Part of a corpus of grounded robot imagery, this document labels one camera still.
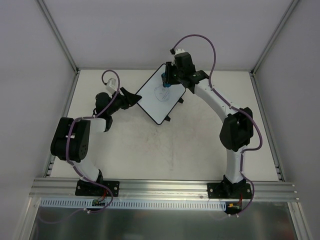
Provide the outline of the white whiteboard with black frame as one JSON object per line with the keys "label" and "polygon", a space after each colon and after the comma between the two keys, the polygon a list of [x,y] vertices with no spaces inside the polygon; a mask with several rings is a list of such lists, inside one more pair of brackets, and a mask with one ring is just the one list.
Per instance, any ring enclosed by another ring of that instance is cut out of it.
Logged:
{"label": "white whiteboard with black frame", "polygon": [[186,92],[181,84],[163,86],[165,69],[166,65],[162,64],[136,92],[141,96],[137,104],[157,125],[169,120],[170,112]]}

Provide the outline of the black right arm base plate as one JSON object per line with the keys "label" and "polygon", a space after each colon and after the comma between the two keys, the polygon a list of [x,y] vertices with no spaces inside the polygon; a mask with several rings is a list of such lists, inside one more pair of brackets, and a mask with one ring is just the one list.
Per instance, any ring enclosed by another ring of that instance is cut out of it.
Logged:
{"label": "black right arm base plate", "polygon": [[209,199],[250,199],[252,189],[249,183],[227,184],[225,182],[207,184]]}

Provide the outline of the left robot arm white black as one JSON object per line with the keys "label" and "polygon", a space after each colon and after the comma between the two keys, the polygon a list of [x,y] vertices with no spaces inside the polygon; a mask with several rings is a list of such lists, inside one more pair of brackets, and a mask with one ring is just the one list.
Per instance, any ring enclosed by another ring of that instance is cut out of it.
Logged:
{"label": "left robot arm white black", "polygon": [[54,133],[50,152],[53,156],[66,161],[79,175],[82,182],[93,195],[104,191],[103,175],[88,158],[89,140],[94,134],[108,132],[112,126],[112,115],[118,110],[133,107],[142,96],[133,94],[121,87],[109,95],[98,93],[95,97],[95,108],[92,116],[62,117]]}

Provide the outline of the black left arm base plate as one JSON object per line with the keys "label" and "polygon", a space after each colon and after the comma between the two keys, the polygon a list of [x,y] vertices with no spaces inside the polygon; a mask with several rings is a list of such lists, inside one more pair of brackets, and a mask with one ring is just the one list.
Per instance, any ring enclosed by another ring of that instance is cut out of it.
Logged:
{"label": "black left arm base plate", "polygon": [[[114,197],[119,196],[119,181],[103,180],[101,185],[109,188]],[[75,189],[75,195],[81,197],[102,197],[105,192],[106,196],[111,196],[111,194],[104,187],[83,180],[77,181]]]}

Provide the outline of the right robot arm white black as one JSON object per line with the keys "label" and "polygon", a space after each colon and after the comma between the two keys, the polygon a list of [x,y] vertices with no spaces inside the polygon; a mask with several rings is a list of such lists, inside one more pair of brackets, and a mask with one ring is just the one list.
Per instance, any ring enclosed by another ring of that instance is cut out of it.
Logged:
{"label": "right robot arm white black", "polygon": [[162,85],[169,88],[181,84],[197,97],[201,98],[222,121],[219,139],[226,148],[227,164],[223,181],[224,193],[235,198],[242,191],[241,151],[253,137],[253,113],[250,108],[234,110],[231,103],[209,84],[210,76],[203,70],[196,70],[191,55],[182,48],[172,49],[173,61],[165,63],[165,72],[161,75]]}

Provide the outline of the blue whiteboard eraser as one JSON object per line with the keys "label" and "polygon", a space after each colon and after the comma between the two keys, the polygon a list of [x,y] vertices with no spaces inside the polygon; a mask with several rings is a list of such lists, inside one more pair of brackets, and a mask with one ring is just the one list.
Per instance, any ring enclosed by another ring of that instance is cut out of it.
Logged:
{"label": "blue whiteboard eraser", "polygon": [[165,72],[161,74],[161,79],[162,79],[162,85],[164,88],[169,88],[171,86],[171,84],[167,80],[167,76]]}

